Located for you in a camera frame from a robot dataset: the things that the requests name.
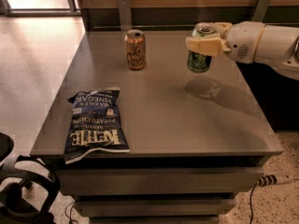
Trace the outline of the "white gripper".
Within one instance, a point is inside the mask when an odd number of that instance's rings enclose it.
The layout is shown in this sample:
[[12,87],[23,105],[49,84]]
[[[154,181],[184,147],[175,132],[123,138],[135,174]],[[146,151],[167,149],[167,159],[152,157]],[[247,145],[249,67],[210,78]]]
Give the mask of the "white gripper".
[[214,25],[220,37],[188,36],[188,50],[211,57],[218,57],[226,52],[235,62],[253,62],[258,40],[264,29],[262,22],[243,21],[234,26],[230,22],[214,22]]

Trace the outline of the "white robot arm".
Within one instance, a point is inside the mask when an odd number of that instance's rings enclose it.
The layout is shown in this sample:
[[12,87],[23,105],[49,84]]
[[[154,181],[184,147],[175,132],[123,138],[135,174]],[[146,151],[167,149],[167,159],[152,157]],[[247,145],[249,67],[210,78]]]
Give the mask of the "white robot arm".
[[280,75],[299,79],[299,29],[257,21],[201,22],[195,25],[206,35],[186,38],[188,50],[218,57],[225,54],[237,63],[261,63]]

